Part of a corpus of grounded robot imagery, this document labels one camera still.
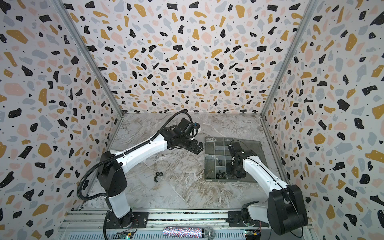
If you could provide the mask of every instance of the black mounting plate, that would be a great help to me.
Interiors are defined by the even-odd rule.
[[[135,230],[137,228],[146,228],[147,227],[147,221],[148,221],[148,212],[133,212],[132,219],[133,219],[133,225],[128,226],[131,230]],[[106,222],[106,229],[111,228],[119,228],[116,225],[116,222],[113,220],[113,217],[111,217],[111,221]]]
[[[228,219],[231,219],[231,221],[227,221],[229,223],[229,227],[249,227],[243,223],[241,211],[229,211]],[[265,222],[261,222],[261,223],[262,223],[262,227],[269,227],[268,223],[265,223]]]

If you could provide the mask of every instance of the marble floor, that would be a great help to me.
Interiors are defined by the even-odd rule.
[[[113,150],[125,150],[151,137],[172,114],[126,114],[112,144]],[[260,117],[239,114],[191,114],[201,131],[195,139],[234,137],[261,141],[268,168],[279,176],[272,157]],[[178,124],[186,115],[180,114],[169,124]],[[158,182],[153,178],[163,172]],[[204,179],[204,153],[195,155],[184,149],[165,150],[151,156],[126,174],[130,206],[137,208],[240,208],[243,204],[268,199],[257,183],[206,182]],[[97,179],[89,193],[104,192]],[[83,209],[107,208],[103,198],[83,204]]]

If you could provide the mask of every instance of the terrazzo wall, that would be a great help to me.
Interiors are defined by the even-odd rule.
[[[383,11],[319,1],[265,116],[319,239],[384,239]]]
[[[65,0],[124,112],[259,112],[306,0]]]
[[[0,8],[0,239],[53,239],[116,110],[51,2]]]

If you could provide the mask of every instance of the patterned wall panel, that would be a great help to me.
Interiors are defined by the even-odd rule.
[[[0,8],[0,239],[53,239],[116,112],[51,2]]]
[[[64,1],[124,112],[258,112],[306,0]]]
[[[319,1],[265,116],[319,239],[384,239],[383,1]]]

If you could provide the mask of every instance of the glittery microphone handle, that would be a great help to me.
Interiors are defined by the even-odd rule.
[[[203,238],[203,229],[197,227],[165,227],[163,234],[172,237]]]

